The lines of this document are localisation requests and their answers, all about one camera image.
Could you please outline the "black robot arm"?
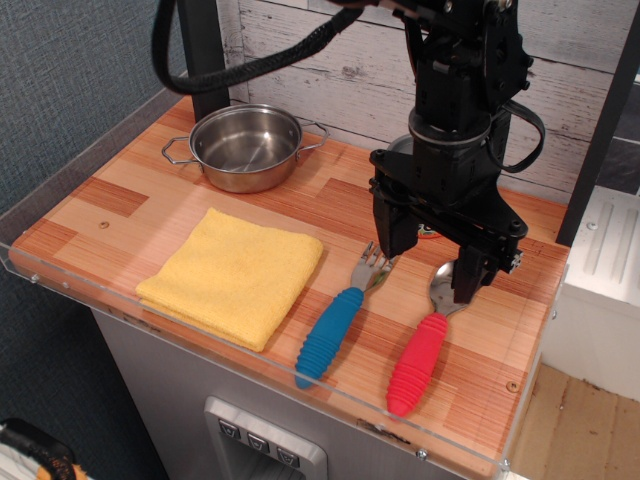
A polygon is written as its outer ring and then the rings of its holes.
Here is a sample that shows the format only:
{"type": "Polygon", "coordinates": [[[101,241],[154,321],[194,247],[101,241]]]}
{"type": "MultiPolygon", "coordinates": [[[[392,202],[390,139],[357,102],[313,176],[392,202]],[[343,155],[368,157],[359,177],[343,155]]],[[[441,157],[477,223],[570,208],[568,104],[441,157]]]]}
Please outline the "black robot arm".
{"type": "Polygon", "coordinates": [[[407,153],[370,160],[379,242],[390,257],[417,242],[420,226],[459,248],[451,286],[469,302],[519,263],[524,221],[497,189],[513,116],[532,118],[515,96],[528,85],[514,1],[389,1],[405,27],[415,78],[407,153]]]}

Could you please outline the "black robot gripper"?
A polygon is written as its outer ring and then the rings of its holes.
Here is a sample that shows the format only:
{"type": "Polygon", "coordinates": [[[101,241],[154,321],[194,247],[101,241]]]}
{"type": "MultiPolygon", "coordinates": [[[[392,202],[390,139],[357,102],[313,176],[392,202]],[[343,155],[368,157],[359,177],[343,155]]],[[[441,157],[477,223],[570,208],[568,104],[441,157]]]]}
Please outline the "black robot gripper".
{"type": "Polygon", "coordinates": [[[491,133],[464,146],[413,138],[410,155],[378,149],[370,181],[378,243],[387,258],[416,246],[424,223],[460,246],[454,261],[454,302],[469,304],[497,270],[512,272],[522,260],[524,220],[497,189],[507,135],[491,133]]]}

